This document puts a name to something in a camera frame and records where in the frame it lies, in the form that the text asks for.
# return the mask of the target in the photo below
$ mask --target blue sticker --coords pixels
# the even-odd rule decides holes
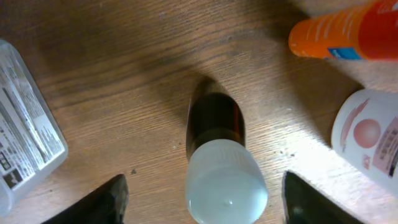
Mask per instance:
[[[362,60],[361,56],[356,53],[353,47],[329,47],[328,50],[335,58],[338,59]]]

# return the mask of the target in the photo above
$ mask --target transparent plastic container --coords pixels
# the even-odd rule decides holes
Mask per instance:
[[[65,139],[21,56],[0,40],[0,216],[67,154]]]

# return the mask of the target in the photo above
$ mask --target blurry black object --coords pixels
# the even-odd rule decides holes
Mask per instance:
[[[128,201],[126,178],[119,174],[43,224],[123,224]]]
[[[292,172],[285,173],[283,188],[288,224],[362,224]]]

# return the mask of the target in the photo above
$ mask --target wooden surface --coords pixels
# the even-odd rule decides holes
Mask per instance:
[[[344,100],[361,85],[397,92],[398,66],[286,49],[296,22],[364,2],[1,1],[1,37],[21,53],[69,145],[68,159],[3,222],[40,223],[123,173],[126,223],[194,223],[185,125],[193,87],[208,75],[239,103],[269,188],[257,223],[283,222],[287,169],[366,222],[398,223],[398,200],[328,145]]]

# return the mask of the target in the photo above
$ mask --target white cap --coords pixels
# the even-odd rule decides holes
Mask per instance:
[[[198,223],[249,224],[264,211],[268,192],[250,152],[237,142],[217,139],[193,153],[185,200]]]

